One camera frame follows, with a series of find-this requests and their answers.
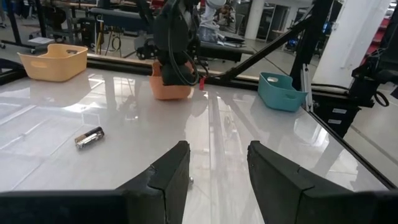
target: white table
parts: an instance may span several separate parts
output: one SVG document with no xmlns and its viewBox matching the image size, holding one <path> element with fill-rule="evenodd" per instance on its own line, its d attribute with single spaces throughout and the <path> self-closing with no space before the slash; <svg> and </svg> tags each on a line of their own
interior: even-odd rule
<svg viewBox="0 0 398 224">
<path fill-rule="evenodd" d="M 105 139 L 78 151 L 73 139 L 96 126 Z M 347 189 L 386 189 L 304 110 L 271 110 L 234 88 L 157 101 L 140 75 L 26 78 L 0 88 L 0 133 L 0 191 L 115 189 L 186 139 L 195 183 L 184 223 L 264 223 L 248 175 L 252 140 Z"/>
</svg>

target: white pillar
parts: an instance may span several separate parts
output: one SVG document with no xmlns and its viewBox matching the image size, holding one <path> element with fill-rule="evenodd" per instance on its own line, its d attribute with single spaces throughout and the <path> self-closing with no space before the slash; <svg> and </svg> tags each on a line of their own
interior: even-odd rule
<svg viewBox="0 0 398 224">
<path fill-rule="evenodd" d="M 266 0 L 253 0 L 251 3 L 248 24 L 244 38 L 255 40 L 259 30 L 262 10 Z"/>
<path fill-rule="evenodd" d="M 314 83 L 349 87 L 391 0 L 345 1 L 313 78 Z"/>
<path fill-rule="evenodd" d="M 292 21 L 294 21 L 296 19 L 298 9 L 299 8 L 297 6 L 291 6 L 289 8 L 289 13 L 286 16 L 286 22 L 285 22 L 285 27 L 284 27 L 285 32 L 292 24 Z"/>
</svg>

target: red object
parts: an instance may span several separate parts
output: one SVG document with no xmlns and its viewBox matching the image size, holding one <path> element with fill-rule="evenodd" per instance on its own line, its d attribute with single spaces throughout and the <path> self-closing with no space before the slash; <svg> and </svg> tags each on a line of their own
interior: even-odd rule
<svg viewBox="0 0 398 224">
<path fill-rule="evenodd" d="M 163 7 L 163 5 L 164 5 L 164 0 L 152 0 L 150 2 L 150 6 L 153 9 L 161 8 L 161 7 Z"/>
<path fill-rule="evenodd" d="M 205 89 L 205 79 L 206 78 L 201 78 L 199 81 L 199 90 L 204 90 Z"/>
<path fill-rule="evenodd" d="M 369 54 L 373 53 L 375 50 L 377 50 L 380 47 L 381 40 L 384 37 L 384 34 L 386 33 L 386 28 L 389 23 L 390 19 L 383 19 L 361 64 L 363 64 L 366 61 L 366 58 L 368 57 Z"/>
</svg>

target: blue basket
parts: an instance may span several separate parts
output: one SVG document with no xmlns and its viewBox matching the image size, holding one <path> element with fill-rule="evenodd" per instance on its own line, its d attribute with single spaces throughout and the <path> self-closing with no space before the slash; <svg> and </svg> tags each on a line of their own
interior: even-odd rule
<svg viewBox="0 0 398 224">
<path fill-rule="evenodd" d="M 276 110 L 296 112 L 305 100 L 306 92 L 292 87 L 292 77 L 261 72 L 258 92 L 264 103 Z"/>
</svg>

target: orange basket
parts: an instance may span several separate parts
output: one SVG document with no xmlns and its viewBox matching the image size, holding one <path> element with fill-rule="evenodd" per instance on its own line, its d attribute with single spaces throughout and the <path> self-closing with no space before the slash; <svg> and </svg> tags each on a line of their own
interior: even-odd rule
<svg viewBox="0 0 398 224">
<path fill-rule="evenodd" d="M 193 70 L 189 62 L 185 65 Z M 160 62 L 154 62 L 152 64 L 152 76 L 149 77 L 150 88 L 152 89 L 154 97 L 158 100 L 179 100 L 187 98 L 192 88 L 190 86 L 179 85 L 164 86 L 160 66 Z"/>
<path fill-rule="evenodd" d="M 64 82 L 87 67 L 87 48 L 66 44 L 50 44 L 47 54 L 20 54 L 19 58 L 29 77 L 36 80 Z"/>
</svg>

